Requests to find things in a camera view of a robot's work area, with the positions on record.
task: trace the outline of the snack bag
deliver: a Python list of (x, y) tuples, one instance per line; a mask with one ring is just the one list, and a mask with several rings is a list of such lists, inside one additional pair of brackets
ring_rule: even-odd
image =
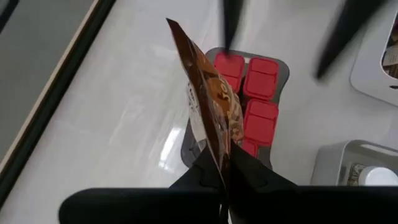
[(190, 93), (201, 116), (207, 146), (226, 185), (229, 174), (230, 140), (240, 145), (243, 115), (238, 96), (218, 73), (198, 46), (184, 33), (180, 25), (167, 19), (181, 63), (190, 80)]
[(187, 85), (188, 105), (189, 105), (189, 123), (192, 129), (193, 137), (195, 138), (199, 150), (202, 152), (207, 146), (206, 131), (201, 120), (200, 109), (198, 105), (198, 98), (194, 94), (191, 83)]

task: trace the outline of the red container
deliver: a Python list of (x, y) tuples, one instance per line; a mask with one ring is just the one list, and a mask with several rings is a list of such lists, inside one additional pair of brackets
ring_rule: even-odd
[(278, 106), (274, 103), (249, 100), (243, 121), (245, 138), (261, 146), (271, 146), (278, 113)]
[(243, 94), (249, 98), (269, 101), (274, 97), (277, 85), (278, 63), (252, 58), (243, 85)]
[(214, 66), (237, 93), (241, 87), (244, 58), (240, 55), (226, 56), (224, 53), (219, 53), (215, 58)]
[(257, 158), (257, 152), (259, 150), (259, 147), (257, 146), (256, 143), (251, 142), (250, 140), (244, 138), (243, 139), (243, 150), (245, 150), (247, 153), (252, 155), (253, 157)]

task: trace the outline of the tile floor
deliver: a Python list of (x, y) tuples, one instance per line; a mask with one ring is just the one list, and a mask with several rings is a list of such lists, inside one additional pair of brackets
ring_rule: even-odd
[[(274, 170), (309, 184), (317, 149), (380, 142), (398, 109), (351, 88), (358, 42), (328, 85), (311, 73), (341, 1), (252, 0), (237, 50), (290, 68), (272, 147)], [(118, 0), (0, 212), (1, 223), (56, 223), (70, 194), (88, 187), (167, 187), (187, 168), (180, 145), (187, 79), (165, 17), (207, 51), (220, 45), (218, 1)]]

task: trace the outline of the white plastic container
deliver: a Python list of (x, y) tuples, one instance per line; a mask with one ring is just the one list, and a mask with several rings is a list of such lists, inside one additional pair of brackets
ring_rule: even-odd
[(389, 1), (367, 26), (353, 70), (351, 84), (360, 92), (398, 106), (398, 79), (386, 74), (382, 56), (394, 25), (398, 1)]
[(398, 151), (362, 140), (321, 147), (312, 175), (312, 185), (346, 185), (349, 168), (359, 163), (398, 171)]
[(397, 186), (398, 176), (385, 167), (369, 166), (359, 175), (360, 186)]

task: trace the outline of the brown snack bag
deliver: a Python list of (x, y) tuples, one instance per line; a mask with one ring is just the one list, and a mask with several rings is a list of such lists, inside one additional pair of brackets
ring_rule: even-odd
[(230, 140), (240, 145), (243, 115), (238, 96), (180, 25), (167, 19), (180, 59), (198, 99), (208, 147), (227, 185)]

